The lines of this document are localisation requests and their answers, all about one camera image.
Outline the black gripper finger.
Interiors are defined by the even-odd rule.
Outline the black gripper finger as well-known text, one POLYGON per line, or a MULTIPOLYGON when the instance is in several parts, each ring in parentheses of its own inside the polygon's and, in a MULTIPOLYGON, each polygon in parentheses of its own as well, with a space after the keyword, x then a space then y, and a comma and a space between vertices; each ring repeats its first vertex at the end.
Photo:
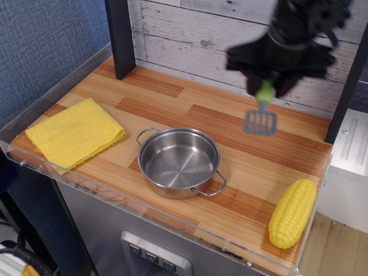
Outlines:
POLYGON ((286 74, 279 76, 273 83, 275 88, 275 96, 283 97, 302 79, 301 75, 286 74))
POLYGON ((265 80, 265 74, 259 70, 248 70, 246 71, 246 78, 247 93, 254 96, 265 80))

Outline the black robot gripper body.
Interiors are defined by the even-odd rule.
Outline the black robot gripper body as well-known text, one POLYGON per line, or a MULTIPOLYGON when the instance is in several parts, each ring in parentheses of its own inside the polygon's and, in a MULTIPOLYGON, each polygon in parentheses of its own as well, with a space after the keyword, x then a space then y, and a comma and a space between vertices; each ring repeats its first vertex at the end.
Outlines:
POLYGON ((272 20, 259 39, 227 50, 228 70, 260 79, 291 75, 324 78, 335 63, 335 20, 272 20))

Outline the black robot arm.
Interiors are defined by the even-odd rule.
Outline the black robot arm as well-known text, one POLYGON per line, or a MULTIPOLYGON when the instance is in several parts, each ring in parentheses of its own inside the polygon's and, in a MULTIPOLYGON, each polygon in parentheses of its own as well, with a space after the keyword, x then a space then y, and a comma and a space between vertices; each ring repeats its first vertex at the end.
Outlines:
POLYGON ((325 78, 339 44, 335 28, 351 17, 350 1, 278 1, 267 32, 259 39, 227 50, 227 69, 246 77, 255 95, 270 81, 277 98, 304 77, 325 78))

